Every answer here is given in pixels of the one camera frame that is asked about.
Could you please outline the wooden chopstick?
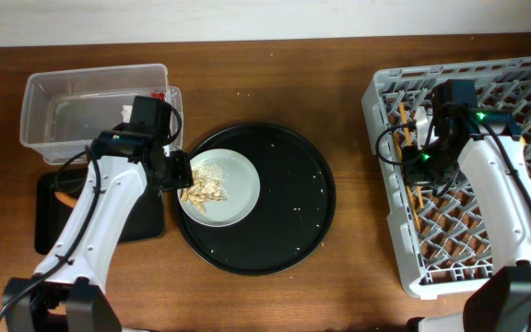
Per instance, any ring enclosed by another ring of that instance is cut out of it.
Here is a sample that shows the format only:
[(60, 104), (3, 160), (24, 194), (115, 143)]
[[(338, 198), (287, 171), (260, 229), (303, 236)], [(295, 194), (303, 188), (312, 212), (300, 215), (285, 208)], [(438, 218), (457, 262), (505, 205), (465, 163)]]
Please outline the wooden chopstick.
[[(402, 160), (402, 151), (397, 141), (395, 141), (395, 151), (398, 160)], [(405, 184), (405, 188), (407, 192), (408, 203), (412, 210), (413, 220), (415, 221), (416, 231), (421, 231), (421, 222), (416, 210), (416, 203), (419, 200), (413, 195), (412, 189), (408, 184)]]
[[(398, 108), (399, 108), (400, 118), (401, 118), (401, 121), (402, 121), (403, 125), (407, 125), (407, 114), (406, 114), (406, 111), (405, 111), (405, 104), (403, 102), (400, 102)], [(404, 135), (405, 135), (405, 140), (406, 140), (407, 145), (411, 146), (412, 145), (412, 140), (411, 140), (411, 136), (410, 136), (410, 132), (409, 132), (408, 127), (406, 127), (404, 129), (404, 133), (405, 133)], [(420, 186), (416, 187), (416, 192), (417, 192), (417, 197), (418, 197), (418, 201), (419, 201), (419, 206), (421, 208), (424, 208), (425, 204), (423, 202), (422, 193), (421, 193), (421, 187)]]

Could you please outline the grey plate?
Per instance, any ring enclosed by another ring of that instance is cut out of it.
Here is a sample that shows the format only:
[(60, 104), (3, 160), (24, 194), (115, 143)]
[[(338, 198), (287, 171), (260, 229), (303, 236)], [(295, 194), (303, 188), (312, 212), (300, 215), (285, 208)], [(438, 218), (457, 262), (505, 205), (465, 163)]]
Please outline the grey plate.
[(202, 214), (188, 203), (177, 200), (184, 215), (191, 220), (208, 227), (227, 227), (247, 217), (256, 206), (260, 195), (260, 178), (254, 165), (241, 153), (224, 148), (214, 148), (197, 154), (191, 159), (191, 166), (201, 161), (215, 161), (224, 171), (224, 187), (228, 199), (206, 204), (206, 213)]

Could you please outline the carrot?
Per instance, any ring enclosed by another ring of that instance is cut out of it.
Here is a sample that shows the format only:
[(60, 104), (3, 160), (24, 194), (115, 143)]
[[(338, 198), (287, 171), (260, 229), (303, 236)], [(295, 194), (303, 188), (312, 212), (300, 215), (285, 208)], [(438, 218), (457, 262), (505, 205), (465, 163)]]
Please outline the carrot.
[(77, 205), (77, 199), (63, 192), (55, 192), (56, 199), (69, 208), (75, 208)]

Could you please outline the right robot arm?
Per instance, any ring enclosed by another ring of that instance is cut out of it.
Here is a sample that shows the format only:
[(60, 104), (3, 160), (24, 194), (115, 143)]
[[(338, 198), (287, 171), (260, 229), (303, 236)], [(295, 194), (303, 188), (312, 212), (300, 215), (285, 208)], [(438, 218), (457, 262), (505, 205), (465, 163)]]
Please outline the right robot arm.
[(414, 317), (409, 331), (531, 331), (531, 177), (520, 127), (507, 111), (481, 108), (471, 80), (431, 91), (431, 115), (404, 127), (417, 133), (393, 164), (413, 186), (449, 187), (449, 171), (470, 182), (490, 239), (492, 277), (459, 314)]

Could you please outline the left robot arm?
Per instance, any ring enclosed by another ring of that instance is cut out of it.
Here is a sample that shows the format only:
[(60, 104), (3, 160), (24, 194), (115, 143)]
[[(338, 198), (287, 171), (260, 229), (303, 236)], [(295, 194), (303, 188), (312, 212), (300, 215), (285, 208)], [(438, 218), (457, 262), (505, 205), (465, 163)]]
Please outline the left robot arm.
[(0, 324), (10, 331), (122, 331), (105, 296), (112, 255), (132, 209), (148, 189), (193, 184), (190, 158), (165, 148), (182, 117), (166, 101), (137, 96), (128, 122), (83, 150), (88, 174), (68, 221), (29, 279), (12, 278)]

